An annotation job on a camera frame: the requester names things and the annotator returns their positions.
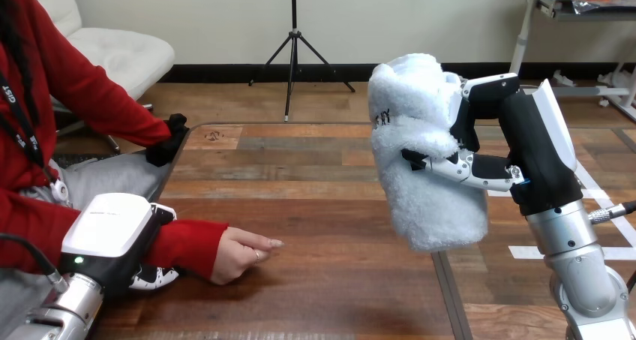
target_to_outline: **black baseboard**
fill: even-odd
[[[340,79],[348,82],[368,81],[377,64],[332,65]],[[596,80],[599,74],[607,74],[617,66],[613,62],[527,62],[521,66],[522,80],[543,80],[551,78],[554,71],[573,80]],[[633,71],[635,64],[625,68]],[[262,65],[175,65],[162,83],[249,83]],[[325,65],[300,65],[295,81],[300,83],[339,82],[339,79]],[[490,75],[505,74],[508,62],[446,63],[445,71],[474,79]],[[259,75],[260,83],[285,83],[289,78],[289,65],[271,65]]]

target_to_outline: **tripod stand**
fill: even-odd
[[[278,50],[276,50],[274,55],[272,55],[271,58],[263,65],[263,67],[260,68],[258,73],[256,73],[256,76],[254,77],[254,79],[250,81],[250,86],[252,86],[258,79],[258,76],[272,63],[272,61],[274,61],[276,56],[278,56],[278,53],[281,52],[283,47],[285,47],[285,45],[287,45],[288,42],[292,41],[292,55],[291,55],[291,58],[289,59],[289,80],[287,81],[287,102],[285,103],[285,122],[287,122],[287,120],[289,120],[290,118],[290,98],[292,97],[292,90],[293,90],[292,84],[294,83],[294,76],[296,75],[296,72],[299,70],[299,65],[298,65],[298,41],[299,40],[302,41],[305,45],[307,45],[307,47],[309,47],[309,50],[311,50],[311,52],[313,52],[316,56],[318,56],[318,59],[320,59],[320,61],[324,62],[325,65],[329,66],[329,69],[331,70],[331,72],[334,74],[334,76],[336,76],[336,79],[338,79],[336,71],[332,68],[332,66],[327,62],[327,60],[325,60],[324,57],[322,57],[318,53],[318,51],[316,51],[316,49],[314,49],[313,46],[309,44],[309,42],[302,36],[302,33],[298,30],[298,23],[296,22],[296,0],[292,0],[292,31],[289,32],[289,34],[287,35],[287,38],[285,39],[283,44],[280,47],[278,47]],[[348,87],[349,90],[351,90],[351,92],[356,92],[356,90],[348,82],[341,81],[341,80],[339,80],[339,82],[344,83],[346,87]]]

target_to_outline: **red sleeve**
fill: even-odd
[[[59,263],[62,240],[79,214],[0,189],[0,233],[27,239],[54,264]],[[210,278],[226,229],[226,224],[207,221],[174,221],[161,228],[145,261],[153,266],[179,266]],[[40,272],[33,257],[21,245],[9,241],[0,241],[0,268]]]
[[[0,233],[27,239],[53,263],[58,263],[62,240],[80,214],[63,206],[33,200],[0,189]],[[40,272],[31,255],[13,242],[0,241],[0,268]]]
[[[94,66],[58,31],[38,0],[21,3],[34,32],[51,95],[99,133],[149,147],[170,130]]]

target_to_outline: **gray pants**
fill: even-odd
[[[55,162],[50,163],[59,169]],[[66,170],[60,179],[68,187],[73,208],[81,210],[99,194],[135,194],[147,199],[168,174],[169,165],[155,167],[144,155],[120,155],[101,161],[86,161]],[[55,202],[49,188],[30,188],[22,196]],[[39,306],[50,291],[46,278],[11,269],[0,269],[0,340],[24,321],[25,313]]]

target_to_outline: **fingernail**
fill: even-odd
[[[282,248],[285,246],[285,243],[280,240],[269,240],[269,245],[271,245],[272,248]]]

